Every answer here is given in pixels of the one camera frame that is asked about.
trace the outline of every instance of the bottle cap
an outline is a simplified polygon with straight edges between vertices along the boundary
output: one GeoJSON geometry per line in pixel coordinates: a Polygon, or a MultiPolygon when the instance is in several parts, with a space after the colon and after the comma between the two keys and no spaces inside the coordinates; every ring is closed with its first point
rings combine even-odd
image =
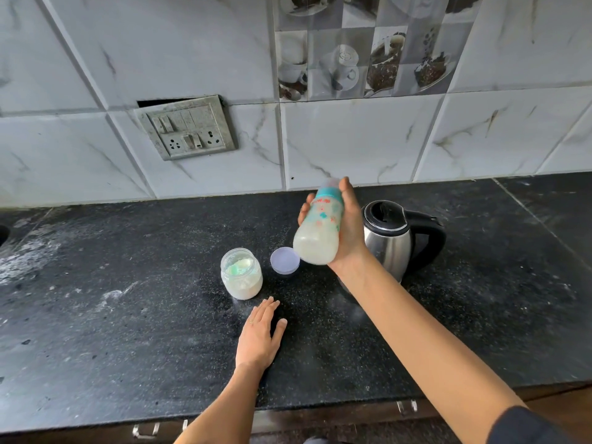
{"type": "Polygon", "coordinates": [[[343,204],[343,198],[341,197],[341,190],[339,189],[338,178],[327,178],[319,187],[315,198],[320,196],[330,196],[335,198],[337,201],[343,204]]]}
{"type": "Polygon", "coordinates": [[[300,257],[291,247],[279,247],[269,259],[271,267],[277,274],[286,276],[295,272],[300,266],[300,257]]]}

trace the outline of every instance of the jar lid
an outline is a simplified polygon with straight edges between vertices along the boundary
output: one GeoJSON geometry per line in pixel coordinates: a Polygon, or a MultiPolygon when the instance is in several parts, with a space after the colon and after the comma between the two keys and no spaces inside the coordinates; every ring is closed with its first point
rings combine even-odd
{"type": "Polygon", "coordinates": [[[291,247],[279,247],[270,257],[271,267],[277,274],[292,274],[300,266],[300,257],[291,247]]]}

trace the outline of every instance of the black sleeve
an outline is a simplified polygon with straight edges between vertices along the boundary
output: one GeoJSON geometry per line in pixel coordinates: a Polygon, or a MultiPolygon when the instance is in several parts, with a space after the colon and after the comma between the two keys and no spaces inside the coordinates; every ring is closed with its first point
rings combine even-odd
{"type": "Polygon", "coordinates": [[[532,411],[512,407],[495,421],[487,444],[574,444],[574,441],[532,411]]]}

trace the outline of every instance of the hand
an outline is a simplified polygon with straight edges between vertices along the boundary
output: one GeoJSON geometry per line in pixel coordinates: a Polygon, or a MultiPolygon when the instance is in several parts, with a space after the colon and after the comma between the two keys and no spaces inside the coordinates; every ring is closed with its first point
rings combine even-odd
{"type": "Polygon", "coordinates": [[[236,369],[251,367],[263,373],[275,358],[288,321],[280,319],[275,326],[273,337],[270,336],[271,319],[279,301],[273,297],[264,299],[253,308],[243,326],[236,349],[236,369]]]}
{"type": "MultiPolygon", "coordinates": [[[[368,248],[364,243],[364,224],[362,222],[362,210],[353,192],[353,187],[349,183],[349,178],[343,178],[339,182],[339,189],[343,198],[343,217],[339,228],[339,248],[335,259],[329,264],[335,274],[346,270],[349,265],[355,265],[355,261],[368,253],[368,248]]],[[[310,203],[315,198],[314,193],[310,193],[306,202],[300,209],[298,224],[301,225],[308,211],[310,203]]]]}

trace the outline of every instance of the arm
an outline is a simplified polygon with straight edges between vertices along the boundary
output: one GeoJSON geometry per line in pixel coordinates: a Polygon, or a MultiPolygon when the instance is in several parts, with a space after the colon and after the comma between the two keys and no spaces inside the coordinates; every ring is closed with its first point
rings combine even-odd
{"type": "MultiPolygon", "coordinates": [[[[484,444],[495,421],[508,408],[524,405],[522,400],[374,258],[348,178],[340,188],[345,209],[330,268],[463,444],[484,444]]],[[[313,197],[302,206],[299,223],[313,197]]]]}
{"type": "Polygon", "coordinates": [[[181,433],[175,444],[248,443],[255,399],[263,371],[271,364],[288,322],[277,322],[270,336],[273,311],[279,301],[264,299],[249,315],[239,337],[236,368],[222,391],[202,414],[181,433]]]}

